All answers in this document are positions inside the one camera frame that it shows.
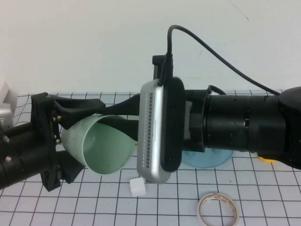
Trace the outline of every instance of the roll of tape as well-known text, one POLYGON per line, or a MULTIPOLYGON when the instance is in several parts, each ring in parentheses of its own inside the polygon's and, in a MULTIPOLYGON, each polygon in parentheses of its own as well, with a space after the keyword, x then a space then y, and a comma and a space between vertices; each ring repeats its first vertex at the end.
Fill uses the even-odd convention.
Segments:
POLYGON ((198 222, 200 223, 201 226, 210 226, 205 223, 205 221, 202 217, 202 214, 201 214, 201 207, 203 207, 203 205, 206 202, 208 202, 209 200, 220 200, 220 201, 228 204, 231 207, 233 215, 234 215, 234 224, 232 224, 232 226, 236 226, 238 224, 239 211, 238 211, 235 203, 229 197, 227 197, 221 193, 217 193, 217 194, 209 193, 209 194, 204 195, 198 202, 197 218, 198 218, 198 222))

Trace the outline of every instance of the grid paper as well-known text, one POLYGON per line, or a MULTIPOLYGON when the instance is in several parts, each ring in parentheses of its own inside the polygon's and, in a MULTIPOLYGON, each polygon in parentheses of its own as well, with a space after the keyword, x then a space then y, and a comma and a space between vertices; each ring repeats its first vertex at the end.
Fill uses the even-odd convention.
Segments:
MULTIPOLYGON (((229 91, 262 95, 265 91, 229 91)), ((56 93, 67 98, 100 98, 107 105, 136 93, 56 93)), ((15 125, 30 121, 30 95, 20 96, 15 125)), ((137 116, 124 116, 137 119, 137 116)), ((132 197, 129 180, 138 177, 137 153, 124 168, 101 176, 85 168, 76 180, 47 192, 40 175, 0 191, 0 226, 197 226, 200 197, 220 192, 240 211, 239 226, 300 226, 301 171, 280 162, 262 162, 252 153, 234 152, 214 169, 181 164, 165 184, 146 183, 147 194, 132 197)), ((233 217, 218 202, 206 210, 205 220, 227 226, 233 217)))

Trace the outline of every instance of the small white block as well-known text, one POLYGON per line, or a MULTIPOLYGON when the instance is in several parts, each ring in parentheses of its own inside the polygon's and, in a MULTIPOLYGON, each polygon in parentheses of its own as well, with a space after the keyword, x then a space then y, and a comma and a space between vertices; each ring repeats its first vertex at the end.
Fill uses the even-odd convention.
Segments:
POLYGON ((146 194, 143 178, 135 178, 130 180, 131 192, 133 197, 146 194))

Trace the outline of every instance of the blue suction cup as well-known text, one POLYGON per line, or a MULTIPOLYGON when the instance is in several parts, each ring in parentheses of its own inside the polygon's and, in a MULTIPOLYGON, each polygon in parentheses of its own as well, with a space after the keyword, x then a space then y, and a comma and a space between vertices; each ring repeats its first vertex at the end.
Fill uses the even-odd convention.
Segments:
POLYGON ((182 151, 182 162, 194 168, 214 168, 225 163, 233 151, 206 148, 205 152, 182 151))

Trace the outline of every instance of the silver metal part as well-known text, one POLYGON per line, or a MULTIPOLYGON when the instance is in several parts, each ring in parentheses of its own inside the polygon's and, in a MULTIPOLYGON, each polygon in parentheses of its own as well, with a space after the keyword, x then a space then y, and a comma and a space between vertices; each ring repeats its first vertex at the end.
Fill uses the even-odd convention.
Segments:
POLYGON ((5 161, 7 161, 7 162, 11 161, 11 157, 10 156, 6 156, 5 161))
POLYGON ((0 131, 13 127, 13 113, 10 104, 0 104, 0 131))
POLYGON ((3 136, 3 141, 7 144, 10 142, 9 138, 5 135, 3 136))
POLYGON ((137 171, 152 183, 166 182, 171 173, 161 167, 163 87, 158 79, 144 84, 140 93, 137 171))

